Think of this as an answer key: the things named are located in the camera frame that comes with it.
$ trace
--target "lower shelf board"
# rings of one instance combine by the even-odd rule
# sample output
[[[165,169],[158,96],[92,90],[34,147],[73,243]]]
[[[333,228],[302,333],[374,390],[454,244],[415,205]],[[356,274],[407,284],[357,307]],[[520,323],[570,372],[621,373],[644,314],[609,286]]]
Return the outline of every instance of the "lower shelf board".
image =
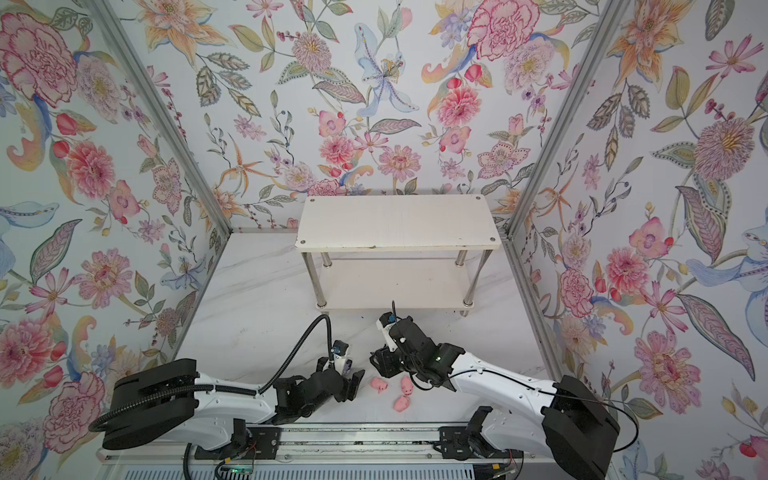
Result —
[[[467,266],[450,258],[333,260],[318,268],[327,305],[322,310],[403,309],[470,310]]]

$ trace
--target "wall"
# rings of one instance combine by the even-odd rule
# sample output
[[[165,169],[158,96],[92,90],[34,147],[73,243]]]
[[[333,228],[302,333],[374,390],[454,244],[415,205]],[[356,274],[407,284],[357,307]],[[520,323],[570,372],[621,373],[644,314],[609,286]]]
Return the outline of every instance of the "wall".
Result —
[[[78,2],[0,24],[0,478],[93,478],[88,423],[172,358],[225,240]]]
[[[768,478],[764,14],[635,0],[515,232],[563,371],[638,418],[627,479]]]
[[[600,11],[598,0],[110,3],[241,230],[295,228],[307,195],[482,192],[503,223]]]

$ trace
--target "marble floor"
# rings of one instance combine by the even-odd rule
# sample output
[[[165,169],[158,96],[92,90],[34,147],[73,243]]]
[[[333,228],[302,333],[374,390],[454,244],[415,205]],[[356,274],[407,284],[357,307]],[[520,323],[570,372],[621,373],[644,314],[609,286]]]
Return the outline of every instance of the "marble floor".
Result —
[[[196,359],[199,371],[238,382],[263,383],[274,374],[319,314],[301,255],[293,247],[295,239],[294,233],[232,235],[177,358]],[[421,255],[447,257],[446,252]],[[467,256],[469,271],[475,271],[479,255],[470,252]],[[321,271],[321,259],[314,257]],[[377,375],[368,361],[369,354],[384,345],[374,324],[382,313],[329,312],[333,338],[350,345],[353,369],[365,369],[366,375],[355,401],[337,403],[331,399],[302,421],[459,422],[468,420],[478,406],[488,405],[476,396],[439,388],[415,390],[410,407],[403,413],[395,412],[392,406],[401,395],[400,377],[390,379],[389,388],[382,393],[368,385]],[[435,343],[453,343],[495,365],[547,378],[504,250],[496,250],[488,259],[469,316],[435,310],[398,310],[398,315],[411,315]],[[325,348],[325,326],[321,323],[284,376],[309,376]]]

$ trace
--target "blue orchid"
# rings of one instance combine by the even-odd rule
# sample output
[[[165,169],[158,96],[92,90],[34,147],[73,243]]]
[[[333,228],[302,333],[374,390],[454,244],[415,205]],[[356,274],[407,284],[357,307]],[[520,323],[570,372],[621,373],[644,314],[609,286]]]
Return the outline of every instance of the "blue orchid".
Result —
[[[51,221],[57,209],[58,204],[41,205],[37,202],[21,202],[12,207],[0,207],[0,278],[16,264],[13,252],[2,241],[3,234],[10,230],[11,226],[41,227]]]
[[[704,286],[736,280],[746,291],[752,292],[746,302],[746,324],[758,341],[768,346],[768,209],[766,224],[747,230],[741,238],[747,249],[740,265],[727,270],[705,266],[699,260],[688,260],[686,265]]]
[[[393,82],[397,83],[403,68],[406,66],[402,52],[398,51],[394,59],[383,59],[380,68],[376,63],[376,52],[378,51],[376,46],[379,44],[376,35],[362,23],[355,25],[355,34],[357,36],[355,59],[363,69],[362,81],[373,88],[373,99],[367,107],[359,109],[357,115],[359,117],[372,117],[379,110],[381,100],[389,100],[394,108],[405,113],[418,110],[419,107],[411,103],[408,95],[395,90],[392,86]]]
[[[197,279],[204,270],[205,257],[194,267],[187,261],[186,257],[179,258],[181,265],[179,266],[179,275],[174,272],[168,272],[160,278],[160,285],[165,285],[173,290],[179,290],[180,288],[187,289],[190,286],[199,290],[203,286]]]

